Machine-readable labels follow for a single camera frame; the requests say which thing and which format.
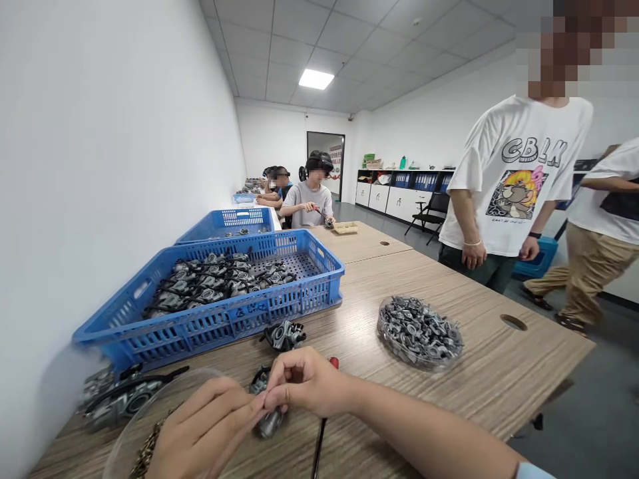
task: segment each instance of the ceiling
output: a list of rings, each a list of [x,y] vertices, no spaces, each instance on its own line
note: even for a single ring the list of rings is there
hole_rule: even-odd
[[[236,96],[346,113],[375,110],[513,40],[513,3],[200,0]],[[306,68],[335,78],[324,91],[300,86]]]

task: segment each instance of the sandal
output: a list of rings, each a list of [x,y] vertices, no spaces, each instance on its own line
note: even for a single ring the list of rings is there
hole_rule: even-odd
[[[539,306],[546,311],[552,311],[554,308],[544,299],[543,296],[538,296],[533,294],[533,292],[524,286],[524,283],[521,283],[519,289],[530,299],[534,304]]]
[[[566,329],[570,329],[571,331],[574,331],[575,333],[577,333],[578,335],[583,336],[584,338],[588,337],[586,335],[586,323],[584,323],[583,321],[579,321],[578,319],[565,317],[565,316],[562,316],[559,313],[555,313],[554,314],[554,320],[560,326],[563,326]]]

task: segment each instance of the finger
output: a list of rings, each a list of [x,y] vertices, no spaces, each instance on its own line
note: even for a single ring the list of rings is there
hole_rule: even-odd
[[[260,394],[243,407],[231,412],[213,426],[193,446],[196,457],[210,458],[221,455],[230,441],[264,410],[264,395]]]
[[[207,475],[207,479],[214,479],[221,475],[222,471],[226,467],[228,461],[233,457],[235,451],[240,447],[240,445],[244,442],[247,435],[251,432],[251,430],[257,425],[258,422],[262,420],[264,416],[267,415],[267,410],[262,409],[257,416],[255,416],[240,432],[238,432],[235,437],[228,443],[226,449],[224,449],[223,453],[214,459],[213,466],[209,470]]]
[[[274,410],[277,406],[293,405],[306,408],[308,385],[286,383],[275,386],[266,395],[264,408],[266,410]]]
[[[168,418],[174,424],[180,424],[193,414],[205,407],[217,396],[224,394],[229,389],[242,389],[237,381],[228,377],[209,379],[184,404],[176,409]]]
[[[185,420],[180,427],[183,427],[188,437],[196,442],[231,412],[246,406],[253,399],[255,396],[249,395],[243,389],[229,389]]]
[[[290,370],[294,367],[305,370],[307,354],[308,348],[304,347],[279,355],[271,366],[271,373],[268,377],[266,391],[268,392],[275,386],[285,383],[286,371],[290,372]]]

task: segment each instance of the black chair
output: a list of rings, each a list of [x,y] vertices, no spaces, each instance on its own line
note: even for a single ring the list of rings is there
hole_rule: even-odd
[[[435,235],[439,233],[441,226],[444,224],[444,220],[446,220],[446,217],[442,218],[441,216],[434,216],[429,213],[433,211],[438,213],[447,213],[448,203],[450,202],[450,200],[451,197],[448,196],[448,194],[446,193],[433,193],[433,195],[431,196],[431,200],[426,206],[424,206],[426,204],[425,202],[415,202],[419,205],[420,212],[416,215],[413,215],[413,222],[408,227],[408,230],[406,230],[406,232],[404,233],[404,236],[408,234],[408,231],[410,231],[416,221],[421,221],[422,232],[426,230],[426,223],[438,224],[439,226],[437,226],[437,230],[435,230],[435,233],[433,233],[433,235],[428,240],[428,243],[426,243],[426,246],[428,246]]]

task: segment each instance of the khaki pants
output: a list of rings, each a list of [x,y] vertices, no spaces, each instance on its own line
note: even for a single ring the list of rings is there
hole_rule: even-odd
[[[566,307],[559,314],[598,324],[602,314],[594,297],[639,257],[639,245],[584,230],[572,223],[566,228],[566,240],[568,265],[554,267],[543,278],[526,281],[524,286],[538,296],[566,288]]]

